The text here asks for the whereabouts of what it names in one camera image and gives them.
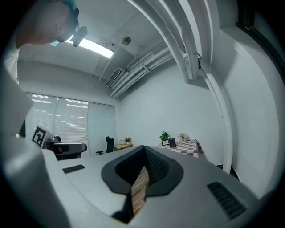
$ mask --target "black office chair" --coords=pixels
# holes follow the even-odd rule
[[[76,159],[81,157],[81,153],[87,150],[87,145],[84,143],[79,144],[66,144],[61,142],[59,136],[50,138],[46,141],[46,147],[48,150],[54,152],[57,160]]]
[[[108,142],[107,143],[107,150],[106,150],[106,153],[111,153],[113,152],[113,149],[114,149],[114,139],[113,138],[110,138],[109,136],[106,137],[106,141]],[[97,151],[96,154],[102,154],[103,151]]]

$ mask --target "window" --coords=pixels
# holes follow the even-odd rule
[[[27,95],[34,104],[26,117],[26,138],[32,139],[39,125],[63,143],[85,143],[82,157],[107,149],[106,137],[117,141],[115,107],[40,94]]]
[[[26,117],[26,138],[32,139],[39,125],[53,134],[53,118],[57,97],[31,94],[34,104]]]
[[[63,143],[88,145],[87,112],[88,102],[59,98],[54,114],[53,134],[60,136]],[[81,156],[89,156],[89,150],[87,149]]]
[[[89,102],[88,106],[88,142],[91,155],[96,151],[106,153],[106,137],[117,141],[115,107]]]

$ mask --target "potted plant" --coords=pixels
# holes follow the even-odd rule
[[[125,141],[126,141],[126,143],[129,145],[130,144],[130,141],[131,141],[132,139],[130,138],[130,137],[128,137],[128,138],[126,138],[125,137]]]
[[[186,142],[189,139],[186,133],[181,133],[178,137],[180,138],[180,142]]]
[[[163,146],[169,145],[168,139],[170,138],[170,135],[166,131],[163,131],[159,138],[161,139],[161,144]]]

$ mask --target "white pipe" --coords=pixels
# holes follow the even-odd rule
[[[164,38],[167,46],[170,49],[179,69],[182,72],[184,81],[189,84],[189,76],[186,69],[185,61],[182,58],[180,48],[173,34],[169,30],[166,22],[161,17],[159,12],[147,1],[147,0],[128,0],[133,6],[135,6],[144,16],[155,26]]]
[[[148,70],[143,70],[142,72],[140,72],[137,76],[135,76],[134,78],[132,78],[131,80],[128,81],[128,83],[126,83],[118,92],[117,94],[114,95],[114,98],[117,98],[118,96],[120,96],[123,92],[125,92],[130,86],[132,86],[137,80],[139,80],[140,78],[142,78],[144,75],[146,75],[147,73],[149,73],[151,70],[153,70],[154,68],[158,67],[159,65],[163,64],[164,62],[172,59],[173,56],[172,54],[168,54],[166,56],[164,56],[163,58],[157,60],[156,62],[154,62],[153,64],[151,64],[148,68]]]
[[[188,58],[190,60],[190,67],[192,72],[193,79],[198,77],[198,57],[197,57],[197,48],[193,35],[191,25],[188,21],[188,18],[180,4],[177,0],[159,0],[160,3],[164,6],[172,20],[174,21],[182,41],[184,43]]]
[[[126,77],[128,77],[129,75],[130,75],[130,72],[129,72],[129,71],[125,72],[124,75],[121,76],[121,78],[116,82],[116,84],[114,84],[114,85],[112,86],[112,89],[116,89],[117,86],[118,86]]]
[[[130,68],[129,68],[129,72],[132,72],[132,70],[139,65],[142,61],[145,61],[147,58],[149,58],[150,56],[154,56],[155,54],[153,52],[149,52],[148,54],[146,54],[144,57],[142,57],[141,59],[139,59],[135,64],[133,64]]]
[[[207,75],[205,74],[205,72],[204,72],[201,68],[199,69],[199,75],[202,75],[202,77],[204,78],[204,80],[205,80],[207,86],[209,87],[209,90],[210,90],[210,92],[211,92],[211,94],[212,94],[212,96],[213,96],[213,98],[214,98],[214,102],[215,102],[215,104],[216,104],[217,107],[218,107],[218,111],[219,111],[220,117],[223,118],[223,113],[222,113],[222,110],[221,110],[221,105],[220,105],[220,102],[219,102],[219,100],[218,100],[218,98],[217,98],[217,95],[216,95],[216,93],[215,93],[215,91],[214,91],[214,89],[213,89],[212,84],[210,83],[209,79],[207,78]]]
[[[156,55],[154,55],[153,57],[151,57],[150,59],[146,60],[144,62],[144,65],[148,65],[149,63],[151,63],[152,61],[154,61],[156,58],[158,58],[159,56],[165,54],[166,52],[169,51],[169,48],[165,48],[163,50],[161,50],[160,52],[158,52]],[[138,67],[128,76],[126,77],[120,84],[119,86],[114,89],[114,91],[111,93],[110,97],[113,97],[113,95],[125,84],[128,82],[128,80],[130,80],[137,72],[139,72],[143,67],[141,65],[138,65]]]
[[[232,123],[229,116],[229,111],[227,107],[227,103],[224,99],[222,90],[220,89],[217,81],[213,77],[212,73],[210,72],[209,68],[203,62],[202,59],[199,59],[199,63],[201,66],[200,72],[202,76],[207,78],[211,84],[209,87],[210,91],[212,92],[213,97],[217,98],[219,104],[219,109],[221,110],[222,119],[224,122],[224,164],[223,170],[227,173],[230,173],[231,165],[232,165],[232,154],[233,154],[233,138],[232,138]]]
[[[134,61],[136,61],[138,58],[140,58],[145,52],[147,52],[149,49],[153,48],[154,46],[156,46],[157,44],[159,44],[161,41],[163,41],[164,39],[161,38],[158,41],[156,41],[155,43],[153,43],[152,45],[150,45],[147,49],[144,49],[140,54],[138,54],[125,68],[128,68],[131,64],[133,64]]]

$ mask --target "desk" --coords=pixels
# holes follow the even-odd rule
[[[181,154],[185,154],[185,155],[190,155],[196,158],[199,158],[199,157],[205,158],[204,151],[196,139],[188,140],[186,142],[177,142],[176,147],[173,147],[173,148],[170,148],[169,145],[162,146],[161,144],[159,144],[157,147],[168,149],[168,150],[181,153]]]
[[[115,151],[119,151],[119,150],[122,150],[122,149],[125,149],[128,147],[132,147],[132,146],[133,146],[133,144],[123,144],[123,145],[118,144],[118,145],[114,146],[114,148],[115,148]]]

